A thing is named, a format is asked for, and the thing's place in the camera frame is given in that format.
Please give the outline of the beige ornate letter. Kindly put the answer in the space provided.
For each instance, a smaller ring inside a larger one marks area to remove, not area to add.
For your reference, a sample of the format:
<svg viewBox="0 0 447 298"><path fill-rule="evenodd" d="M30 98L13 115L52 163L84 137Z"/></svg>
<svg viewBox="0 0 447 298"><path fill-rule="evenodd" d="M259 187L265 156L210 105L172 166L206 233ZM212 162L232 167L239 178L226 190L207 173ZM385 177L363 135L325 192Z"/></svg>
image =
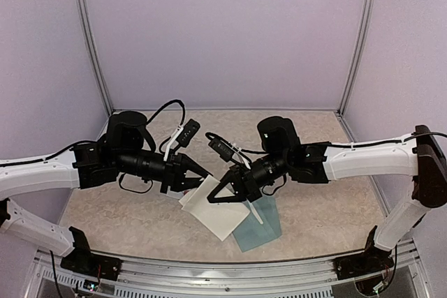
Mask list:
<svg viewBox="0 0 447 298"><path fill-rule="evenodd" d="M198 188L187 192L180 200L182 210L200 221L220 241L224 241L250 214L243 203L210 203L207 196L219 184L208 175Z"/></svg>

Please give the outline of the teal paper envelope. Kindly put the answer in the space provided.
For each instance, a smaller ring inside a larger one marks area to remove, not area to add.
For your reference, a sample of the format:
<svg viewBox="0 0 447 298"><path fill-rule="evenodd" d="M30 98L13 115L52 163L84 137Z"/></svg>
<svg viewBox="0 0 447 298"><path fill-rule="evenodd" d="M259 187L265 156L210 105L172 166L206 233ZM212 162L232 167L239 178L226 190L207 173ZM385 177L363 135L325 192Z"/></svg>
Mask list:
<svg viewBox="0 0 447 298"><path fill-rule="evenodd" d="M244 202L249 215L233 231L233 236L244 253L267 244L282 235L281 223L274 197L264 196L253 202L257 212L263 219L261 225L252 214L248 202Z"/></svg>

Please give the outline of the beige lined letter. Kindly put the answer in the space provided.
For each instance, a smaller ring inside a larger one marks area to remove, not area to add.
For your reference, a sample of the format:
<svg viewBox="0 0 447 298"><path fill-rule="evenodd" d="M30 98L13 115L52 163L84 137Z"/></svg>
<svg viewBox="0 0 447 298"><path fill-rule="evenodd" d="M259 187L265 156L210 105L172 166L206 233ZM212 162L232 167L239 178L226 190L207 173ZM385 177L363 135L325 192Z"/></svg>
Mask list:
<svg viewBox="0 0 447 298"><path fill-rule="evenodd" d="M250 208L252 214L256 218L256 220L262 225L263 224L263 219L261 218L261 216L257 212L257 210L256 210L255 206L253 205L253 203L252 202L248 202L248 205L249 205L249 208Z"/></svg>

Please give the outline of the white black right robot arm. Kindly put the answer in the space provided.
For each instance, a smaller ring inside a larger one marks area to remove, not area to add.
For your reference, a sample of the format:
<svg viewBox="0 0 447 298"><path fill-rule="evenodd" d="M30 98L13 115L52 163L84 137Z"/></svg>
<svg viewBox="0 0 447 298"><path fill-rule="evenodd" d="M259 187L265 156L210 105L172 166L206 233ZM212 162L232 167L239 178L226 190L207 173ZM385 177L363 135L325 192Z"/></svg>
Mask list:
<svg viewBox="0 0 447 298"><path fill-rule="evenodd" d="M384 223L373 228L357 266L373 272L398 241L431 209L446 204L446 157L427 126L410 134L375 142L301 143L293 122L280 116L260 121L257 130L265 155L236 163L210 192L211 203L253 202L279 178L301 184L327 184L360 176L406 175L413 188Z"/></svg>

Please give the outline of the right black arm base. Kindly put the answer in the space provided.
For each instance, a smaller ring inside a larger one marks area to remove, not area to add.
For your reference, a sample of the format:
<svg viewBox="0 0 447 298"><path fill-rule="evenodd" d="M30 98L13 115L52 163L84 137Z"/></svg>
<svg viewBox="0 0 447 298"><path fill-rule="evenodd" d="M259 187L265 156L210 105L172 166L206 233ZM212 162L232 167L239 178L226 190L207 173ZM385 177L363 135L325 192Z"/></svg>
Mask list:
<svg viewBox="0 0 447 298"><path fill-rule="evenodd" d="M391 257L364 256L362 253L353 254L333 260L337 280L360 277L383 271L386 267L394 266Z"/></svg>

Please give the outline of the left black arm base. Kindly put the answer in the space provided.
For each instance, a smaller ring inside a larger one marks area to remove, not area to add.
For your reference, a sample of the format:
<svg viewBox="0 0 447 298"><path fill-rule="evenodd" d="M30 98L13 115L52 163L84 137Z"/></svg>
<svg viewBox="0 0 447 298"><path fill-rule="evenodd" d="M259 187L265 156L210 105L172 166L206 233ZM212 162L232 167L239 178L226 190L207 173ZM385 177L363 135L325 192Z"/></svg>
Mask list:
<svg viewBox="0 0 447 298"><path fill-rule="evenodd" d="M71 253L62 258L61 267L100 280L117 281L122 260L95 253Z"/></svg>

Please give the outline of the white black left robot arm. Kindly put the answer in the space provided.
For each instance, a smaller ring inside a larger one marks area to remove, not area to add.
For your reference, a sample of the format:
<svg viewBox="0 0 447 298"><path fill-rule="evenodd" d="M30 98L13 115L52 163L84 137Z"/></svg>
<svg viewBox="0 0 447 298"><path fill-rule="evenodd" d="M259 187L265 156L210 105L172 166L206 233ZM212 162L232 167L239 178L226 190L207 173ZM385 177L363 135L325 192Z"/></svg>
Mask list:
<svg viewBox="0 0 447 298"><path fill-rule="evenodd" d="M97 141L82 140L47 157L1 162L1 232L29 241L70 260L82 273L93 272L98 259L83 231L53 224L20 207L13 197L50 189L88 189L124 175L158 181L161 193L200 186L208 171L186 154L156 152L147 117L136 111L112 115Z"/></svg>

